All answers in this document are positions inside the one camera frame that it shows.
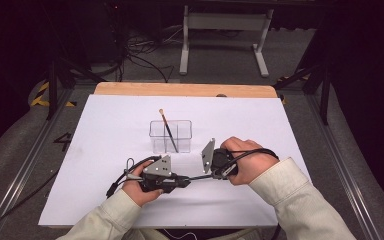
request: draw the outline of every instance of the person's right hand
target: person's right hand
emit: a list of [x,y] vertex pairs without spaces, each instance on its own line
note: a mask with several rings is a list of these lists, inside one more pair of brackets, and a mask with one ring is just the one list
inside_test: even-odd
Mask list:
[[[262,146],[252,140],[242,141],[237,137],[231,137],[224,141],[221,148],[225,148],[233,152],[233,157],[237,157],[242,153],[234,153],[234,151],[247,151],[262,148]],[[230,175],[229,180],[233,185],[249,184],[261,173],[278,163],[275,157],[264,153],[253,153],[245,156],[237,161],[239,172],[237,175]]]

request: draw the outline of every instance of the person's right arm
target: person's right arm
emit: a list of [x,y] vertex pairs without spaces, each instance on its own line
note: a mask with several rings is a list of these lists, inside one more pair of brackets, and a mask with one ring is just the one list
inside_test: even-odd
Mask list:
[[[221,145],[229,151],[261,148],[254,141],[232,137]],[[292,158],[279,161],[262,153],[238,160],[233,185],[249,186],[275,208],[288,239],[355,239],[338,212],[309,182]]]

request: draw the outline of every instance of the transparent box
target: transparent box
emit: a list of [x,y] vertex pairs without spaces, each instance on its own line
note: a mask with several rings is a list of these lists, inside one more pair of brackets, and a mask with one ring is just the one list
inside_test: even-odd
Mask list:
[[151,137],[152,151],[154,153],[189,153],[191,151],[192,122],[189,120],[171,120],[167,121],[167,125],[173,138],[170,137],[164,121],[151,121],[149,136]]

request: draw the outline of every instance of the sleeve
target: sleeve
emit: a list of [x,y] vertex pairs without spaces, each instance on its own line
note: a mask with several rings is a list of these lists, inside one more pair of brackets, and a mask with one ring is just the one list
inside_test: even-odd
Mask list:
[[138,218],[140,210],[123,190],[119,190],[58,240],[121,239]]
[[262,173],[250,187],[275,208],[288,239],[355,239],[292,158]]

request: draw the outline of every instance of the forearm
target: forearm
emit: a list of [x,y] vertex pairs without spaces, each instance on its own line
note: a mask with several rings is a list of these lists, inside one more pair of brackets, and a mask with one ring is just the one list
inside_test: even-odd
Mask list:
[[136,221],[140,209],[120,190],[84,216],[67,235],[58,239],[121,239]]
[[292,159],[274,165],[250,186],[274,206],[288,239],[355,239]]

